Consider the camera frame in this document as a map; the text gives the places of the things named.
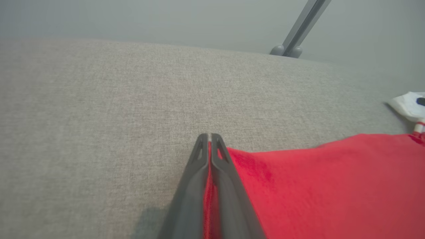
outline red cloth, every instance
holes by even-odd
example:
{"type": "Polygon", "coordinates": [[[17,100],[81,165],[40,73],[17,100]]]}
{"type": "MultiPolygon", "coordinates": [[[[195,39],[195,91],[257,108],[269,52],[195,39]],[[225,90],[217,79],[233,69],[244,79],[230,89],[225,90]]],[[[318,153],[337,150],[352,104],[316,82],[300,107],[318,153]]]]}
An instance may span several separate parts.
{"type": "MultiPolygon", "coordinates": [[[[313,149],[228,151],[268,239],[425,238],[424,134],[361,134],[313,149]]],[[[210,175],[208,182],[213,191],[210,175]]],[[[204,218],[211,231],[219,224],[218,204],[211,203],[217,191],[205,195],[204,209],[215,215],[204,218]]]]}

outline white object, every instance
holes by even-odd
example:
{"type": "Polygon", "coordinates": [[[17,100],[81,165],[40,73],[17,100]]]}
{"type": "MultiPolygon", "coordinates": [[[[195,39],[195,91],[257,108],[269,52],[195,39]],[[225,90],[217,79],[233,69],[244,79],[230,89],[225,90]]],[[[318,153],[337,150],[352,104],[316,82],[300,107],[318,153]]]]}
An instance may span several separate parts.
{"type": "Polygon", "coordinates": [[[408,92],[388,102],[399,114],[410,121],[417,122],[414,131],[419,133],[425,129],[425,106],[416,103],[416,100],[421,97],[425,97],[425,92],[408,92]]]}

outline gray fabric surface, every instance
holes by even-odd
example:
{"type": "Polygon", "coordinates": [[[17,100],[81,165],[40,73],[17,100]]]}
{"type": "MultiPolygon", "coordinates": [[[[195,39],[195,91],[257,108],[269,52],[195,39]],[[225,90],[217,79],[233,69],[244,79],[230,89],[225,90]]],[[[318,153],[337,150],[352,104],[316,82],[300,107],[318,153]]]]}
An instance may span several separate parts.
{"type": "Polygon", "coordinates": [[[406,82],[265,54],[0,43],[0,238],[154,238],[195,139],[246,151],[412,130],[406,82]]]}

